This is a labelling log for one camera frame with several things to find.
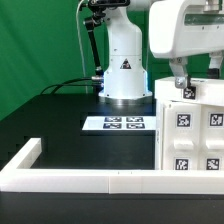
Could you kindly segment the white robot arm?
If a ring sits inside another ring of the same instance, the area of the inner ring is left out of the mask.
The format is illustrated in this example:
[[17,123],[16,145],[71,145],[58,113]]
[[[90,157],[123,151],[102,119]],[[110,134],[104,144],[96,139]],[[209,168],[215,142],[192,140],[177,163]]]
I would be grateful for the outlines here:
[[137,104],[152,99],[142,65],[142,31],[129,20],[129,11],[148,13],[150,51],[169,61],[176,88],[191,85],[186,65],[193,55],[208,54],[208,76],[221,75],[224,0],[79,0],[79,6],[92,12],[84,25],[101,85],[98,96],[104,102]]

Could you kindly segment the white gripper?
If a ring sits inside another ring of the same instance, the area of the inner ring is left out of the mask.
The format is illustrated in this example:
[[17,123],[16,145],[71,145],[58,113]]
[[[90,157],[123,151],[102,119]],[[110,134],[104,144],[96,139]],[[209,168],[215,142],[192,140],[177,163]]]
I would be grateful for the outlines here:
[[167,58],[175,87],[190,86],[186,56],[210,53],[209,79],[219,79],[224,50],[224,4],[206,11],[206,0],[163,0],[149,13],[149,45],[155,58]]

